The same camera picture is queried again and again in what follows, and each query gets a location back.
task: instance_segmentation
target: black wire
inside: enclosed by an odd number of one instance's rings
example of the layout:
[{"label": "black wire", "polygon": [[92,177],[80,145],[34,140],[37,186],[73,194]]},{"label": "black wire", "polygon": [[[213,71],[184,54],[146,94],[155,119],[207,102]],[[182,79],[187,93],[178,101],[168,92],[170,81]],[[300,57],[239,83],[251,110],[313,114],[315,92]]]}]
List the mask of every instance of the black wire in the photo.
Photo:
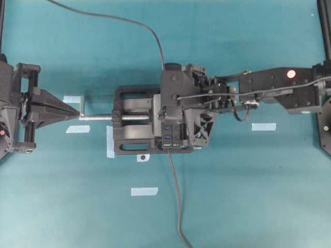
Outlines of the black wire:
[{"label": "black wire", "polygon": [[174,182],[175,182],[176,190],[177,190],[177,208],[178,208],[178,210],[177,210],[178,211],[177,231],[178,231],[180,238],[186,245],[186,247],[192,248],[192,246],[190,245],[190,243],[187,241],[187,239],[185,238],[185,236],[182,233],[182,204],[181,204],[181,199],[180,199],[180,186],[179,186],[179,183],[177,180],[176,170],[174,167],[174,162],[172,161],[172,156],[171,156],[170,150],[168,150],[168,156],[169,156],[169,161],[170,161],[170,168],[171,168],[172,174],[174,175]]},{"label": "black wire", "polygon": [[301,85],[296,85],[296,86],[288,86],[288,87],[280,87],[276,89],[266,89],[266,90],[257,90],[257,91],[252,91],[252,92],[247,92],[247,93],[213,93],[213,94],[197,94],[197,95],[191,95],[191,96],[185,96],[185,97],[178,97],[177,100],[181,99],[188,99],[188,98],[196,98],[196,97],[215,97],[215,96],[249,96],[249,95],[254,95],[254,94],[264,94],[268,92],[274,92],[274,91],[280,91],[280,90],[287,90],[287,89],[297,89],[297,88],[302,88],[302,87],[307,87],[310,85],[313,85],[319,81],[322,80],[328,80],[331,79],[331,76],[325,76],[320,79],[316,79],[314,81],[311,81],[307,84],[301,84]]},{"label": "black wire", "polygon": [[92,17],[105,17],[105,18],[111,18],[111,19],[116,19],[116,20],[119,20],[119,21],[123,21],[123,22],[128,22],[128,23],[132,23],[132,24],[135,24],[135,25],[138,25],[138,26],[141,26],[141,27],[144,27],[146,28],[148,31],[150,31],[152,33],[152,35],[154,36],[158,46],[159,46],[159,50],[160,50],[160,57],[161,57],[161,66],[162,66],[162,70],[164,70],[164,57],[163,57],[163,51],[162,51],[162,47],[161,47],[161,42],[159,40],[159,38],[157,37],[156,33],[154,32],[154,30],[141,23],[141,22],[137,22],[137,21],[134,21],[134,20],[131,20],[131,19],[127,19],[127,18],[122,18],[122,17],[116,17],[114,15],[109,15],[109,14],[98,14],[98,13],[91,13],[91,12],[86,12],[86,11],[82,11],[82,10],[78,10],[78,9],[74,9],[74,8],[71,8],[69,6],[66,6],[64,4],[60,4],[58,3],[57,1],[54,1],[54,0],[46,0],[46,1],[49,1],[55,5],[58,5],[62,8],[65,8],[65,9],[68,9],[68,10],[71,10],[73,12],[76,12],[76,13],[80,13],[80,14],[85,14],[85,15],[90,15]]},{"label": "black wire", "polygon": [[249,115],[250,115],[250,107],[247,108],[247,111],[246,111],[246,115],[243,119],[241,119],[238,114],[237,114],[237,111],[233,111],[233,116],[234,118],[237,120],[237,121],[240,121],[240,122],[244,122],[244,121],[247,121],[248,118],[249,118]]}]

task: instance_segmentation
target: teal fabric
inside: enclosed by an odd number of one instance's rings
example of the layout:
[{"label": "teal fabric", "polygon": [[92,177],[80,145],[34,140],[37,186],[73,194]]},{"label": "teal fabric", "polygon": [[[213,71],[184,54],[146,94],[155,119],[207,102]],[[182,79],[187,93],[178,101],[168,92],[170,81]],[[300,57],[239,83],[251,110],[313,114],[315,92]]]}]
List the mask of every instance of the teal fabric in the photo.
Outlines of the teal fabric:
[{"label": "teal fabric", "polygon": [[[166,62],[212,75],[325,59],[315,0],[62,0],[150,25]],[[123,85],[158,85],[153,37],[127,23],[91,18],[43,0],[8,0],[3,52],[41,66],[39,85],[59,98],[86,95],[86,113],[109,113]],[[252,132],[252,122],[277,123]],[[165,155],[146,163],[106,156],[106,123],[66,134],[79,121],[37,132],[37,149],[0,165],[0,247],[184,247]],[[331,163],[315,116],[262,104],[246,123],[219,116],[210,146],[173,156],[183,233],[194,247],[331,246]],[[130,189],[158,187],[156,196]]]}]

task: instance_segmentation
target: metal bracket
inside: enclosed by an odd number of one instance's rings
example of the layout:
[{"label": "metal bracket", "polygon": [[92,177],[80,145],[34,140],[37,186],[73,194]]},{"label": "metal bracket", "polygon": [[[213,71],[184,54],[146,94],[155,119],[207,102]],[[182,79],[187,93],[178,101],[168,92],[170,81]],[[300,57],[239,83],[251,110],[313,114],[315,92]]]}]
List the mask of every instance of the metal bracket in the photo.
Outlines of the metal bracket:
[{"label": "metal bracket", "polygon": [[320,146],[331,156],[331,99],[328,99],[322,111],[317,114],[319,125]]}]

